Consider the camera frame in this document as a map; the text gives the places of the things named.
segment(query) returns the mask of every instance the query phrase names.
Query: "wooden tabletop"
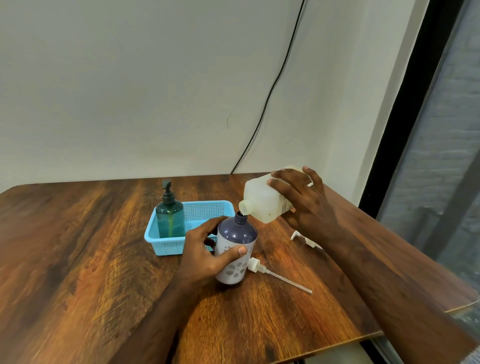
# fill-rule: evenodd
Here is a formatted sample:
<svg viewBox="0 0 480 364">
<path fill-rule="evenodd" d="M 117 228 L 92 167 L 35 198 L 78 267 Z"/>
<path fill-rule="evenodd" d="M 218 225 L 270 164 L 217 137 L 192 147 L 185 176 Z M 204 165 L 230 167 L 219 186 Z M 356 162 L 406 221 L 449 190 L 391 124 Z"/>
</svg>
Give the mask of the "wooden tabletop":
<svg viewBox="0 0 480 364">
<path fill-rule="evenodd" d="M 172 178 L 181 201 L 231 201 L 260 174 Z M 452 312 L 477 293 L 441 265 L 330 189 L 340 222 L 379 259 Z M 144 241 L 160 178 L 31 184 L 0 194 L 0 362 L 106 363 L 172 278 L 180 256 L 156 256 Z M 225 289 L 214 282 L 182 329 L 174 363 L 291 362 L 381 334 L 336 264 L 290 241 L 281 219 L 249 219 L 253 256 L 313 290 L 247 272 Z"/>
</svg>

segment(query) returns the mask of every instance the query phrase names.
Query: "hand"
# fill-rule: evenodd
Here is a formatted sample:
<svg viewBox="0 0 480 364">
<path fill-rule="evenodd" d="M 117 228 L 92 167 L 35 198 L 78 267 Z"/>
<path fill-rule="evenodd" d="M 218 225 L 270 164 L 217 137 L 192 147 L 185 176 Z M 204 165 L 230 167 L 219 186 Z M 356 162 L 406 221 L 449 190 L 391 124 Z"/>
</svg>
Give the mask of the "hand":
<svg viewBox="0 0 480 364">
<path fill-rule="evenodd" d="M 287 211 L 282 218 L 300 234 L 316 242 L 325 244 L 338 239 L 344 234 L 332 206 L 328 203 L 324 184 L 318 174 L 303 167 L 305 173 L 297 170 L 277 170 L 272 176 L 280 180 L 268 180 L 268 185 L 280 192 L 295 207 L 295 212 Z M 313 186 L 308 187 L 310 179 Z"/>
<path fill-rule="evenodd" d="M 216 233 L 218 224 L 226 218 L 212 218 L 198 228 L 187 231 L 180 267 L 176 274 L 179 282 L 192 288 L 202 287 L 227 265 L 247 253 L 244 246 L 234 246 L 219 256 L 213 256 L 205 248 L 205 245 L 215 247 L 215 242 L 207 236 Z"/>
</svg>

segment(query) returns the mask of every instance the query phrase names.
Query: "glass panel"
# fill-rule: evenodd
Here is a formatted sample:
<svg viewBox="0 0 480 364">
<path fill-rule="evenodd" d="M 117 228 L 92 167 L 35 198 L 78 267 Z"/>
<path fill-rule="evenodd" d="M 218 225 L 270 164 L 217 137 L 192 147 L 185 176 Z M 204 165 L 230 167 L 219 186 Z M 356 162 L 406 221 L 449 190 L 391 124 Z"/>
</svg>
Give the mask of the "glass panel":
<svg viewBox="0 0 480 364">
<path fill-rule="evenodd" d="M 480 291 L 480 0 L 463 12 L 379 221 Z M 480 339 L 480 309 L 461 320 Z"/>
</svg>

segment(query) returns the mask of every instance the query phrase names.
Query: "plastic bottle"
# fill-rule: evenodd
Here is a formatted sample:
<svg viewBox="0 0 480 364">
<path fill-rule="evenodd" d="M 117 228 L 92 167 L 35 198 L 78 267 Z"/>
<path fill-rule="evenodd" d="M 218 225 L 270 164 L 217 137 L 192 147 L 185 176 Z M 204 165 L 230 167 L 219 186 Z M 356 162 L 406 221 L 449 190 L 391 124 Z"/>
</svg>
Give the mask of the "plastic bottle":
<svg viewBox="0 0 480 364">
<path fill-rule="evenodd" d="M 301 171 L 294 166 L 287 166 L 285 169 Z M 278 178 L 266 174 L 247 181 L 243 190 L 243 201 L 239 203 L 240 212 L 243 215 L 252 215 L 265 224 L 293 208 L 290 201 L 267 184 L 269 179 L 277 180 Z"/>
<path fill-rule="evenodd" d="M 171 186 L 170 180 L 163 180 L 165 192 L 162 202 L 155 208 L 160 238 L 185 236 L 183 203 L 175 199 L 175 195 L 170 191 Z"/>
<path fill-rule="evenodd" d="M 229 264 L 216 276 L 218 281 L 225 284 L 235 284 L 243 279 L 257 236 L 257 230 L 247 221 L 247 217 L 240 212 L 237 212 L 235 217 L 223 220 L 218 225 L 215 256 L 235 245 L 243 245 L 247 248 L 247 254 Z"/>
</svg>

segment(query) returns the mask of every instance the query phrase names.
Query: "person's left hand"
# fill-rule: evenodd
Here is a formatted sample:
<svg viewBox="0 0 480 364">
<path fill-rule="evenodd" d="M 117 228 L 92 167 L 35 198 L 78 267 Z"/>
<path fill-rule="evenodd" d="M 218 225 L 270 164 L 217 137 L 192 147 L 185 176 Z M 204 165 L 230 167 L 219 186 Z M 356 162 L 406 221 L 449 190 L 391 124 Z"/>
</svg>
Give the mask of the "person's left hand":
<svg viewBox="0 0 480 364">
<path fill-rule="evenodd" d="M 234 246 L 219 256 L 213 256 L 205 248 L 205 245 L 215 247 L 215 242 L 207 236 L 216 233 L 218 224 L 226 218 L 212 218 L 198 228 L 187 231 L 180 267 L 176 274 L 180 282 L 193 288 L 202 287 L 227 265 L 247 253 L 244 246 Z"/>
</svg>

